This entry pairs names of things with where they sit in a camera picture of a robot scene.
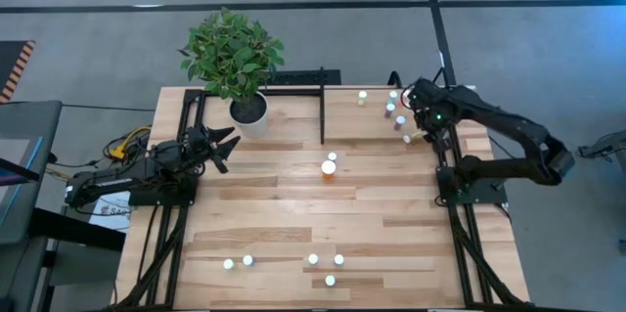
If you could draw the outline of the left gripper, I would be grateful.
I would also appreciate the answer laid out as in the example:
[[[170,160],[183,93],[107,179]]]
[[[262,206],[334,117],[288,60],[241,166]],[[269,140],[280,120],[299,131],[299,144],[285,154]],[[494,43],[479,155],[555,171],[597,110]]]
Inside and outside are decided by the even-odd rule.
[[[234,131],[234,127],[211,129],[206,126],[195,126],[188,128],[187,158],[190,166],[198,167],[210,160],[221,174],[227,173],[228,167],[225,162],[241,141],[241,137],[236,136],[223,144],[219,143]]]

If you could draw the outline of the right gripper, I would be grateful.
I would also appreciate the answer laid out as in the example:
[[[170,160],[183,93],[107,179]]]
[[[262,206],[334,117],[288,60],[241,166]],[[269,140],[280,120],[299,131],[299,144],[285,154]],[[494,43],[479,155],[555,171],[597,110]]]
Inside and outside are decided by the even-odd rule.
[[[439,102],[427,105],[415,102],[415,121],[423,131],[438,131],[448,124],[454,123],[458,108],[450,102]],[[437,154],[445,154],[449,150],[448,132],[441,130],[429,135],[433,150]]]

